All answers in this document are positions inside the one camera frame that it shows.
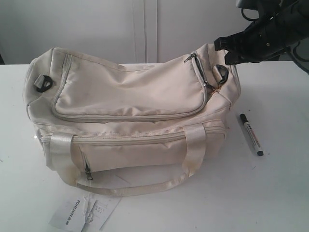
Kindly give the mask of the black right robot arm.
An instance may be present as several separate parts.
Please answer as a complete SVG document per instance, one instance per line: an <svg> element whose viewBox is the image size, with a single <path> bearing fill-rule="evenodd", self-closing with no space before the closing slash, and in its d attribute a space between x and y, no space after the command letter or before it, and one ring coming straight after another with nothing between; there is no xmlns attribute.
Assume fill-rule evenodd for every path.
<svg viewBox="0 0 309 232"><path fill-rule="evenodd" d="M216 51L226 50L225 63L259 63L285 53L289 46L309 36L309 2L294 0L238 0L242 10L258 12L258 18L241 32L215 40Z"/></svg>

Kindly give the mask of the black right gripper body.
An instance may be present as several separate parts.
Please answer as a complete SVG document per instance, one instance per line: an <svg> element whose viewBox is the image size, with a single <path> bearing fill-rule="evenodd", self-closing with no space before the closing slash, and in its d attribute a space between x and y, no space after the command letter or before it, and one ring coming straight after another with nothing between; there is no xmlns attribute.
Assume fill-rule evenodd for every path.
<svg viewBox="0 0 309 232"><path fill-rule="evenodd" d="M309 6L291 4L244 33L243 51L253 60L267 60L309 36Z"/></svg>

